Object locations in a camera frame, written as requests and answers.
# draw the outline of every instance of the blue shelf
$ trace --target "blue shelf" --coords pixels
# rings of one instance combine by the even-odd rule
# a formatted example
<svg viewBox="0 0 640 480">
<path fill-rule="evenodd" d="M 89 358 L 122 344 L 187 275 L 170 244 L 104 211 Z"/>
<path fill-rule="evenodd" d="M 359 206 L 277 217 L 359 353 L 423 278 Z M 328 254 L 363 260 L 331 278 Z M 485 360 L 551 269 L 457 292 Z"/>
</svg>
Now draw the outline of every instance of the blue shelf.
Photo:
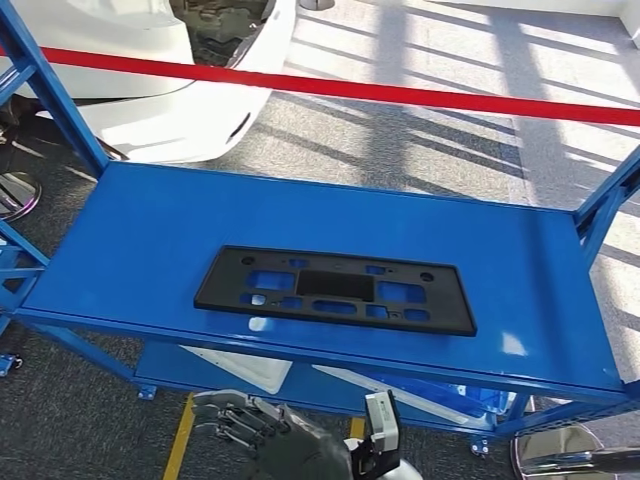
<svg viewBox="0 0 640 480">
<path fill-rule="evenodd" d="M 256 329 L 249 315 L 194 308 L 225 244 L 456 265 L 478 334 L 295 319 Z M 442 383 L 626 399 L 571 212 L 112 162 L 17 313 Z"/>
<path fill-rule="evenodd" d="M 294 363 L 278 393 L 269 395 L 178 345 L 158 342 L 145 344 L 135 378 L 141 383 L 186 391 L 231 388 L 299 408 L 350 416 L 364 415 L 365 395 L 371 393 L 320 372 L 311 365 Z M 494 428 L 493 423 L 485 420 L 474 421 L 470 428 L 466 424 L 458 425 L 402 403 L 398 407 L 402 423 L 407 425 L 483 434 L 491 433 Z M 494 415 L 488 417 L 491 422 L 494 420 Z"/>
</svg>

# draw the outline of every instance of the lower shelf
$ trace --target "lower shelf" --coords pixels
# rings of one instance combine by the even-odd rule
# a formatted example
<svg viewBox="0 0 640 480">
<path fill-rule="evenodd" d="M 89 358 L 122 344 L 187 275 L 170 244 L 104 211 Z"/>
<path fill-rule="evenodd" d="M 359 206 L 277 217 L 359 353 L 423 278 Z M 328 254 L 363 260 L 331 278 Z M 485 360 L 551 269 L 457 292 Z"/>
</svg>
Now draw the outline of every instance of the lower shelf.
<svg viewBox="0 0 640 480">
<path fill-rule="evenodd" d="M 350 416 L 364 415 L 365 395 L 370 393 L 311 365 L 294 363 L 282 387 L 277 394 L 271 395 L 178 345 L 157 342 L 145 345 L 136 370 L 136 379 L 141 383 L 186 391 L 235 389 L 294 407 Z M 398 408 L 405 425 L 491 435 L 495 424 L 493 414 L 454 423 L 402 403 L 398 403 Z"/>
</svg>

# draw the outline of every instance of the rectangular hole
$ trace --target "rectangular hole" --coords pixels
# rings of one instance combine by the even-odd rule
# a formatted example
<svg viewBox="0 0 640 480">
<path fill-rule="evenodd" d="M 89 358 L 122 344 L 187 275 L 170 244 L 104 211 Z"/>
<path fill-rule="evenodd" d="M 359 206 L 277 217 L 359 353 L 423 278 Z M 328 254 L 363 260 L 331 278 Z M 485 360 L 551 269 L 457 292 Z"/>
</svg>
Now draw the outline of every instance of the rectangular hole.
<svg viewBox="0 0 640 480">
<path fill-rule="evenodd" d="M 240 295 L 240 303 L 248 305 L 264 305 L 266 303 L 266 297 L 264 295 L 251 295 L 251 293 L 243 293 Z"/>
<path fill-rule="evenodd" d="M 429 312 L 426 310 L 408 308 L 405 310 L 405 318 L 411 322 L 428 322 Z"/>
<path fill-rule="evenodd" d="M 302 299 L 297 297 L 285 297 L 280 301 L 280 306 L 283 308 L 300 308 L 302 307 Z"/>
<path fill-rule="evenodd" d="M 386 272 L 386 269 L 384 267 L 379 267 L 377 265 L 367 265 L 365 267 L 365 271 L 369 275 L 384 275 L 384 272 Z"/>
<path fill-rule="evenodd" d="M 366 312 L 368 317 L 374 318 L 389 318 L 389 312 L 386 307 L 382 305 L 367 305 Z"/>
<path fill-rule="evenodd" d="M 374 278 L 351 273 L 303 270 L 298 275 L 297 295 L 343 297 L 374 301 Z"/>
<path fill-rule="evenodd" d="M 426 303 L 426 294 L 420 285 L 395 282 L 378 282 L 378 297 L 385 302 Z"/>
<path fill-rule="evenodd" d="M 267 272 L 254 270 L 247 278 L 247 286 L 264 290 L 291 290 L 296 276 L 289 272 Z"/>
<path fill-rule="evenodd" d="M 309 261 L 303 258 L 290 258 L 289 266 L 292 268 L 306 268 L 309 266 Z"/>
<path fill-rule="evenodd" d="M 318 312 L 353 314 L 357 311 L 355 305 L 346 302 L 331 302 L 328 300 L 316 300 L 313 302 L 313 309 Z"/>
</svg>

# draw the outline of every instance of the red stanchion rope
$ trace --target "red stanchion rope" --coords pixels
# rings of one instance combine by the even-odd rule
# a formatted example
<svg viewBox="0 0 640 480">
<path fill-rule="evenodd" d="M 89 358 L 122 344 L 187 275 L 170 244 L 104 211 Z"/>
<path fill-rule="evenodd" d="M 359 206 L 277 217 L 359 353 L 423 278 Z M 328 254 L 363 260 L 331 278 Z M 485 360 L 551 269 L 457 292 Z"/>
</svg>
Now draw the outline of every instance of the red stanchion rope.
<svg viewBox="0 0 640 480">
<path fill-rule="evenodd" d="M 43 48 L 51 63 L 116 72 L 232 83 L 295 93 L 351 98 L 383 103 L 500 113 L 524 117 L 573 120 L 586 123 L 640 126 L 640 110 L 558 103 L 497 95 L 451 93 L 419 88 L 325 80 L 267 73 L 244 72 L 222 67 Z"/>
</svg>

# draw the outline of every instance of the floor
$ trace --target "floor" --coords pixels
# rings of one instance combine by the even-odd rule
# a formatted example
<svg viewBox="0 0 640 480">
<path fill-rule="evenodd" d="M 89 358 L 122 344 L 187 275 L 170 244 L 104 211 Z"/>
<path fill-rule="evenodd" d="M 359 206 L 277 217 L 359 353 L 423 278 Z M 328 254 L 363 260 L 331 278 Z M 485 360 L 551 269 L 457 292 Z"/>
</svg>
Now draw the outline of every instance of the floor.
<svg viewBox="0 0 640 480">
<path fill-rule="evenodd" d="M 349 0 L 300 11 L 288 73 L 471 93 L 640 106 L 640 53 L 613 18 L 470 8 L 420 0 Z M 189 165 L 399 190 L 573 208 L 637 145 L 640 130 L 429 111 L 274 94 L 238 147 Z M 54 131 L 23 127 L 0 162 L 45 185 L 15 226 L 54 252 L 93 182 Z M 619 369 L 640 376 L 640 207 L 629 202 L 592 279 Z M 139 346 L 91 337 L 133 362 Z M 183 408 L 182 394 L 153 402 L 39 337 L 12 326 L 0 351 L 24 368 L 0 389 L 3 479 L 160 479 Z M 348 419 L 316 416 L 337 435 Z M 640 443 L 638 415 L 589 425 L 607 445 Z M 408 429 L 405 456 L 426 479 L 511 479 L 506 445 L 486 460 L 461 436 Z M 194 436 L 180 479 L 240 478 L 243 460 Z"/>
</svg>

